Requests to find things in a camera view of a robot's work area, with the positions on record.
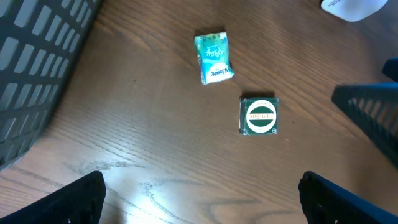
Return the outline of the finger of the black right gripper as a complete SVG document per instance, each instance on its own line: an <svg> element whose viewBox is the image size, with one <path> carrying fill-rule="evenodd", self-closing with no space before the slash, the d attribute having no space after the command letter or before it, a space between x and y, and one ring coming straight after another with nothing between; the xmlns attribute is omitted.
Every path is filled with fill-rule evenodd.
<svg viewBox="0 0 398 224"><path fill-rule="evenodd" d="M382 73L398 82L398 58L387 59L382 68Z"/></svg>
<svg viewBox="0 0 398 224"><path fill-rule="evenodd" d="M331 100L397 166L397 83L338 85Z"/></svg>

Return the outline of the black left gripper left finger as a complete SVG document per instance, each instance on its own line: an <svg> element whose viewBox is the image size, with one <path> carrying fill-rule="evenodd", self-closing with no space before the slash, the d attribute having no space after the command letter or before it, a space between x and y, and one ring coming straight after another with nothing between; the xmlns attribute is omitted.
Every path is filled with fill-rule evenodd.
<svg viewBox="0 0 398 224"><path fill-rule="evenodd" d="M1 218L1 224L100 222L106 196L103 174L93 171L50 195Z"/></svg>

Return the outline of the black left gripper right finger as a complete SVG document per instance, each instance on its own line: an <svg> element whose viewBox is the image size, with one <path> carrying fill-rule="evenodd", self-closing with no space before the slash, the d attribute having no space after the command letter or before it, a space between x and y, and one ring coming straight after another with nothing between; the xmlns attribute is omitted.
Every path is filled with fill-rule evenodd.
<svg viewBox="0 0 398 224"><path fill-rule="evenodd" d="M311 224L397 223L396 215L312 171L303 174L298 189L303 213Z"/></svg>

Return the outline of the dark green Zam-Buk box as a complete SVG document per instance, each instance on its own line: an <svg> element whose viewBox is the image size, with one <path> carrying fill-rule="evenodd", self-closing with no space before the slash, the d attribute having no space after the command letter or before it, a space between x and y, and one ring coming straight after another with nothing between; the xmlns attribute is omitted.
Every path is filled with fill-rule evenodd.
<svg viewBox="0 0 398 224"><path fill-rule="evenodd" d="M244 136L278 133L278 98L239 99L239 133Z"/></svg>

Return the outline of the green Kleenex tissue packet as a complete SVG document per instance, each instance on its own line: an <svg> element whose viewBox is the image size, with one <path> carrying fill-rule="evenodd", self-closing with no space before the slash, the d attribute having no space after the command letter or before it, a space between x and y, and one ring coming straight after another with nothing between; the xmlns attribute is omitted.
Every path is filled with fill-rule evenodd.
<svg viewBox="0 0 398 224"><path fill-rule="evenodd" d="M203 85L222 82L234 76L226 32L195 36L194 46Z"/></svg>

